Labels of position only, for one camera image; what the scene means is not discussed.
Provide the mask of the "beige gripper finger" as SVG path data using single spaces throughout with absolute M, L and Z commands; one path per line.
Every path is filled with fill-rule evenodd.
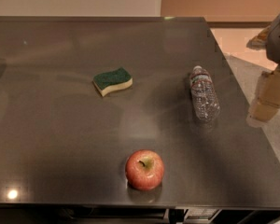
M 258 128 L 269 122 L 279 110 L 280 65 L 272 72 L 261 73 L 246 121 L 250 126 Z

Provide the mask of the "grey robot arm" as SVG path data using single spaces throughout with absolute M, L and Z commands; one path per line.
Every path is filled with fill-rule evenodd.
M 262 72 L 259 77 L 246 118 L 247 123 L 255 128 L 269 122 L 280 110 L 280 13 L 268 32 L 266 56 L 277 67 L 272 72 Z

